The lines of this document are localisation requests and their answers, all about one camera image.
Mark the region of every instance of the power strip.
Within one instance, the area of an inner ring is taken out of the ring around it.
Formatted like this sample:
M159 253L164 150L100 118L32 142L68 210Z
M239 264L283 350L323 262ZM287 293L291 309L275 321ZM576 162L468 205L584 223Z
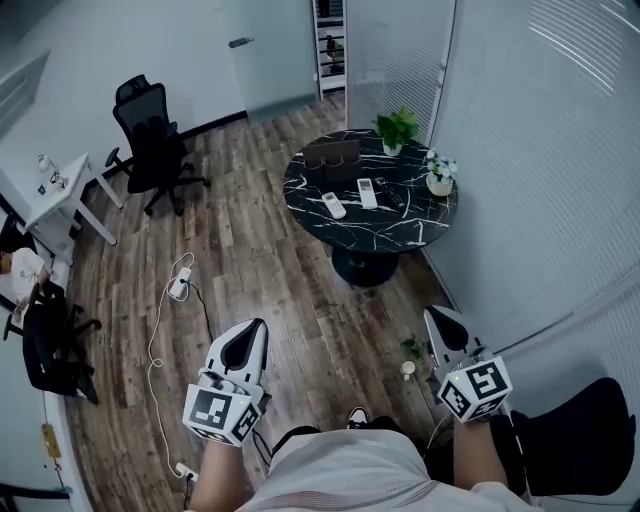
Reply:
M176 277L175 281L171 285L169 295L176 300L184 300L184 289L189 286L187 283L191 280L191 268L182 267Z
M182 464L182 462L178 462L176 464L176 472L180 475L180 478L188 478L191 475L191 480L194 482L198 481L198 473L189 469L187 466Z

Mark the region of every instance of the door handle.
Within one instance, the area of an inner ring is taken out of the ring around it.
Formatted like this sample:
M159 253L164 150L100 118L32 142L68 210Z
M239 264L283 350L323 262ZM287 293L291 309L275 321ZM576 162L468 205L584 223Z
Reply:
M253 40L253 37L241 37L239 39L234 39L233 41L229 41L229 48L244 46L245 44L249 44Z

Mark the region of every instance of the black remote control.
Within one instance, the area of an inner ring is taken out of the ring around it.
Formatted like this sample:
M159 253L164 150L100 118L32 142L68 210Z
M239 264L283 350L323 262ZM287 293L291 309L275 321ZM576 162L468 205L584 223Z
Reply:
M405 203L398 193L391 188L391 185L387 183L387 180L384 178L373 178L373 181L380 187L380 190L382 190L384 195L387 196L387 199L396 210L402 210L407 206L407 203Z

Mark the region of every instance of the white flowers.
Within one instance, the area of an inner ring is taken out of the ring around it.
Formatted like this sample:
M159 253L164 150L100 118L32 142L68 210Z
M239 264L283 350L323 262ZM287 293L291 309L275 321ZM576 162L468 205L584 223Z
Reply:
M440 158L434 149L427 151L427 169L437 177L438 181L448 185L453 182L458 172L458 164L449 158Z

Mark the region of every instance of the brown box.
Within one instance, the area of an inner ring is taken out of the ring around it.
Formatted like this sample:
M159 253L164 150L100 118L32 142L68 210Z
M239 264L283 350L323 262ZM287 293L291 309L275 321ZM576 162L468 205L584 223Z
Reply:
M314 144L302 148L307 182L314 185L343 183L362 175L357 140Z

